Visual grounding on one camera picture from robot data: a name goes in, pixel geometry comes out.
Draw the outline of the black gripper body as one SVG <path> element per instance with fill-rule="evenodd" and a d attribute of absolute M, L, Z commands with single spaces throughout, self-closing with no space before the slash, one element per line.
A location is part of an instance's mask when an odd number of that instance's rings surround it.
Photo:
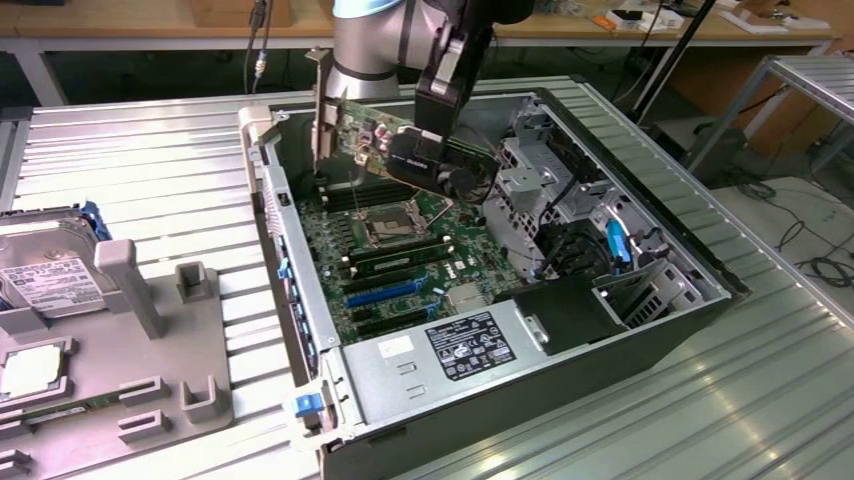
<path fill-rule="evenodd" d="M 433 0 L 432 7 L 444 12 L 451 25 L 461 30 L 479 30 L 495 23 L 521 22 L 533 11 L 532 0 Z"/>

